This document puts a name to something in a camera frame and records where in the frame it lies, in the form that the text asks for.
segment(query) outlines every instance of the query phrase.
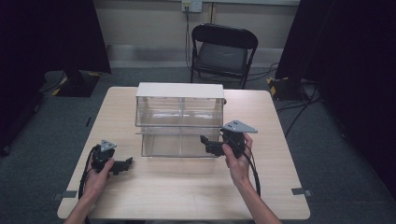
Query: transparent acrylic container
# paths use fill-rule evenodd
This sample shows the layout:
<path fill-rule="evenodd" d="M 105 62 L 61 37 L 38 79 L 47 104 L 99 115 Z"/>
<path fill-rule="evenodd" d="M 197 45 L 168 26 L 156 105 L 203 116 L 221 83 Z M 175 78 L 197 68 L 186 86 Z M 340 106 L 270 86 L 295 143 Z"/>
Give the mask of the transparent acrylic container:
<path fill-rule="evenodd" d="M 223 105 L 222 85 L 140 83 L 135 125 L 142 128 L 142 156 L 214 157 L 200 135 L 219 140 Z"/>

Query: power outlet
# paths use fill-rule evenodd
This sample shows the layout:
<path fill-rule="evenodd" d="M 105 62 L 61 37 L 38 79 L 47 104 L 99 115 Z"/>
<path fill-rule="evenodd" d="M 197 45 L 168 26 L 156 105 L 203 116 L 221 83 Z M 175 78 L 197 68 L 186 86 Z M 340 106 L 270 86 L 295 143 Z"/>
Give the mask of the power outlet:
<path fill-rule="evenodd" d="M 181 1 L 181 11 L 202 12 L 202 1 Z"/>

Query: wooden tabletop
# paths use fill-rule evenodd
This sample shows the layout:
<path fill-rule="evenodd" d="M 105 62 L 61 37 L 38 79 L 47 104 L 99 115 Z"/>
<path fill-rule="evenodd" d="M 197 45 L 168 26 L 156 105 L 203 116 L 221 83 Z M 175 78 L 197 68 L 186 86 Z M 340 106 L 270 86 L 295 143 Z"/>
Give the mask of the wooden tabletop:
<path fill-rule="evenodd" d="M 117 144 L 114 159 L 134 157 L 129 171 L 111 176 L 91 218 L 233 220 L 251 215 L 230 177 L 225 157 L 215 159 L 141 157 L 142 136 L 134 126 L 135 87 L 113 87 L 98 113 L 67 190 L 78 190 L 89 151 L 102 139 Z M 239 119 L 251 133 L 262 198 L 280 219 L 307 219 L 310 211 L 276 110 L 267 91 L 224 90 L 224 123 Z M 58 210 L 67 218 L 78 201 L 64 198 Z"/>

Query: white wall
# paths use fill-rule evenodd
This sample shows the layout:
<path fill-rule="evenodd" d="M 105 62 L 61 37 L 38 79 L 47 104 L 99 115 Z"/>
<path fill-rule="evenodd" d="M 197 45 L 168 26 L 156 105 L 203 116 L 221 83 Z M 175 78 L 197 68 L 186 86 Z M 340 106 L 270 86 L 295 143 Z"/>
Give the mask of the white wall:
<path fill-rule="evenodd" d="M 180 1 L 96 0 L 97 15 L 107 45 L 184 48 L 186 15 Z M 283 49 L 296 4 L 245 5 L 203 2 L 202 13 L 190 14 L 190 31 L 195 25 L 213 22 L 250 30 L 259 38 L 259 48 Z"/>

